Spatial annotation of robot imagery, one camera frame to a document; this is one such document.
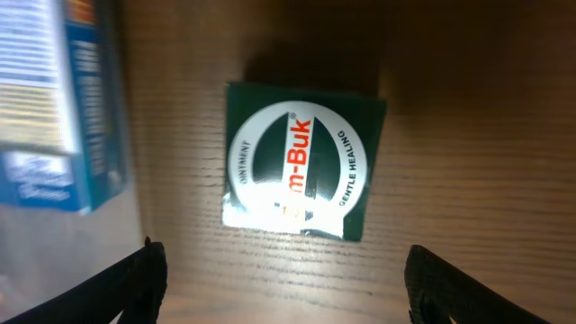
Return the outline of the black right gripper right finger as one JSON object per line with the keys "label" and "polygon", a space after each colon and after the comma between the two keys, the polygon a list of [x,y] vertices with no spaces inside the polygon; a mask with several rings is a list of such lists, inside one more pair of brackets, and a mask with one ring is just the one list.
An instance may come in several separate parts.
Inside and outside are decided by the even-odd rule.
{"label": "black right gripper right finger", "polygon": [[404,281],[414,324],[545,322],[421,245],[410,247]]}

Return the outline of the green Zam-Buk box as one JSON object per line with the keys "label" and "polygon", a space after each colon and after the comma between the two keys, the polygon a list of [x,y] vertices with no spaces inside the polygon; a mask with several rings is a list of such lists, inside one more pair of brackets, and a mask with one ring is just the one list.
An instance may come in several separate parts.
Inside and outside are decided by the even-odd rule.
{"label": "green Zam-Buk box", "polygon": [[231,82],[223,225],[358,242],[384,100]]}

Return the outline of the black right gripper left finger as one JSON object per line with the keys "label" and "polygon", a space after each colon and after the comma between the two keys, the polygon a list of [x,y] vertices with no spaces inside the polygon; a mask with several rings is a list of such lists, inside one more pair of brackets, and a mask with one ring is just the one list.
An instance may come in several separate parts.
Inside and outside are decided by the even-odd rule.
{"label": "black right gripper left finger", "polygon": [[155,324],[167,291],[167,256],[162,243],[144,246],[72,289],[5,324]]}

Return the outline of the clear plastic container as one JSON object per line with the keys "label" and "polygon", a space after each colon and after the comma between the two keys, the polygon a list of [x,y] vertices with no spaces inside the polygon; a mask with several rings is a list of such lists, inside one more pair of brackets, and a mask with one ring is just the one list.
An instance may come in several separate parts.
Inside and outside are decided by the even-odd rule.
{"label": "clear plastic container", "polygon": [[140,240],[115,1],[1,0],[1,315]]}

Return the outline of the blue Kool Fever box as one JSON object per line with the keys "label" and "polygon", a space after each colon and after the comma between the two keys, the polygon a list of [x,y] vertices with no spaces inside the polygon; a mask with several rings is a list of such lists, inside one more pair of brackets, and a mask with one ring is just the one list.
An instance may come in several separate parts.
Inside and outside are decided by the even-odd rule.
{"label": "blue Kool Fever box", "polygon": [[1,200],[88,214],[122,192],[122,93],[106,1],[1,0]]}

